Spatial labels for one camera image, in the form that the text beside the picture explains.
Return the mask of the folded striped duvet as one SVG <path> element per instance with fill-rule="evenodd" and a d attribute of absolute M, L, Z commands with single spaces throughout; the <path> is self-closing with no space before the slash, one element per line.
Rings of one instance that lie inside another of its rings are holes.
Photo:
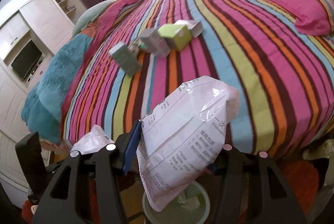
<path fill-rule="evenodd" d="M 94 22 L 88 24 L 78 34 L 84 34 L 89 37 L 103 38 L 107 32 L 114 25 L 116 18 L 127 6 L 133 6 L 142 0 L 117 0 L 114 4 L 109 6 L 103 14 L 101 14 Z"/>

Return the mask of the lime green carton box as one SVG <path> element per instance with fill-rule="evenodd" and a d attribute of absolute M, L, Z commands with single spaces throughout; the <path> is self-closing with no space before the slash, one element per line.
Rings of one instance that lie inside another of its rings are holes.
<path fill-rule="evenodd" d="M 158 29 L 171 49 L 181 52 L 192 40 L 192 35 L 186 25 L 164 24 Z"/>

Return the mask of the white wardrobe cabinet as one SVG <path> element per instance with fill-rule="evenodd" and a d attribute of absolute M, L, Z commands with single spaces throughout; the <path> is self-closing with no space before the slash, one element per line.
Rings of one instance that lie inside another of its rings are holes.
<path fill-rule="evenodd" d="M 1 185 L 17 207 L 29 188 L 15 152 L 29 134 L 21 110 L 84 10 L 79 0 L 13 0 L 1 9 Z"/>

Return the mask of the red fuzzy rug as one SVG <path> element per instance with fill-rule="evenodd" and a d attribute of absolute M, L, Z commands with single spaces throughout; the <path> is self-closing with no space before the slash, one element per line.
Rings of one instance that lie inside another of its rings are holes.
<path fill-rule="evenodd" d="M 319 187 L 319 173 L 305 160 L 281 161 L 278 167 L 291 186 L 305 215 L 311 210 Z"/>

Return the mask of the mint green pillow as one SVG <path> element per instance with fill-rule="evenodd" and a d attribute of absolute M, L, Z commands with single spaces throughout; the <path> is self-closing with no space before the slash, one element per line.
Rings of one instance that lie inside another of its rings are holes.
<path fill-rule="evenodd" d="M 105 0 L 89 9 L 87 9 L 77 20 L 74 29 L 72 31 L 72 37 L 74 38 L 78 33 L 85 29 L 88 24 L 94 22 L 105 10 L 114 4 L 117 0 Z"/>

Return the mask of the white plastic wrapper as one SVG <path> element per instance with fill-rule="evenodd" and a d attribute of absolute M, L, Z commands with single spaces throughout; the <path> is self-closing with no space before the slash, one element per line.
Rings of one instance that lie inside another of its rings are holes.
<path fill-rule="evenodd" d="M 90 132 L 82 136 L 73 146 L 70 151 L 71 157 L 76 157 L 79 153 L 87 155 L 96 153 L 101 148 L 108 144 L 114 143 L 104 132 L 101 126 L 94 125 Z"/>

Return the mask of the teal fuzzy blanket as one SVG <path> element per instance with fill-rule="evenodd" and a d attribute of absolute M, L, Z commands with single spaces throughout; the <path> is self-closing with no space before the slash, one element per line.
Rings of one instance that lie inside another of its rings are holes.
<path fill-rule="evenodd" d="M 61 107 L 93 37 L 78 34 L 52 58 L 40 81 L 29 92 L 21 110 L 30 132 L 57 145 L 61 142 Z"/>

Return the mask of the teal green carton box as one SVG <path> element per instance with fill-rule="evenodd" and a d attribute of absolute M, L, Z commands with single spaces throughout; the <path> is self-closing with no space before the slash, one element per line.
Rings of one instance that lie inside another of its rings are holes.
<path fill-rule="evenodd" d="M 134 56 L 127 45 L 123 42 L 119 42 L 115 46 L 111 47 L 108 53 L 129 77 L 137 74 L 137 72 L 142 68 L 141 64 L 137 60 L 137 57 Z"/>

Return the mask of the white open box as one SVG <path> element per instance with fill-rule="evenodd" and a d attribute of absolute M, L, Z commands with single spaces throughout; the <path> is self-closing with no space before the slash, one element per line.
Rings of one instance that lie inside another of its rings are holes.
<path fill-rule="evenodd" d="M 175 25 L 185 25 L 193 38 L 197 38 L 203 32 L 203 26 L 200 21 L 178 20 Z"/>

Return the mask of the grey cardboard box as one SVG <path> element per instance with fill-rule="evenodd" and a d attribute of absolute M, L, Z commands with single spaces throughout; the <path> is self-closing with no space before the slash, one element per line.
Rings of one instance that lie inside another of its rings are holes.
<path fill-rule="evenodd" d="M 158 57 L 167 57 L 170 54 L 170 47 L 167 41 L 160 36 L 157 29 L 145 29 L 138 38 L 145 45 L 146 50 Z"/>

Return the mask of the colourful striped bedspread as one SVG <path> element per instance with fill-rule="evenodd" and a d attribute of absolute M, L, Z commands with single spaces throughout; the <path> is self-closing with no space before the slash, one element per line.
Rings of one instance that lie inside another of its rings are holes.
<path fill-rule="evenodd" d="M 109 56 L 145 29 L 200 21 L 181 51 L 141 51 L 127 76 Z M 62 104 L 61 141 L 74 144 L 93 125 L 112 138 L 127 132 L 180 84 L 210 76 L 235 87 L 240 104 L 227 141 L 239 150 L 292 155 L 333 131 L 333 33 L 298 32 L 270 0 L 142 0 L 127 6 L 103 38 L 93 38 Z"/>

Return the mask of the black television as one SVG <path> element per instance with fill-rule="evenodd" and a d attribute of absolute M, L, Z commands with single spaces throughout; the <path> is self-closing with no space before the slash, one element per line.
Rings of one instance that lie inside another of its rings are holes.
<path fill-rule="evenodd" d="M 37 64 L 41 55 L 42 52 L 34 42 L 30 40 L 15 57 L 14 61 L 11 63 L 11 67 L 21 80 L 25 80 L 32 68 Z"/>

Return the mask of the white plastic printed bag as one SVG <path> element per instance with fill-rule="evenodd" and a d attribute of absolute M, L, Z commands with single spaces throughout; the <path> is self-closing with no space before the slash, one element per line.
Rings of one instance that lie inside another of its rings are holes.
<path fill-rule="evenodd" d="M 142 118 L 137 159 L 155 211 L 162 211 L 216 160 L 238 108 L 234 87 L 202 76 L 182 83 Z"/>

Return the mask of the green mesh trash bin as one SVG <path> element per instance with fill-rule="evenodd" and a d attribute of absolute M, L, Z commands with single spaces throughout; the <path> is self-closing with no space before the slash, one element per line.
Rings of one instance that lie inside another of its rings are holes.
<path fill-rule="evenodd" d="M 155 211 L 143 194 L 142 206 L 149 223 L 205 223 L 210 200 L 205 188 L 194 181 L 162 211 Z"/>

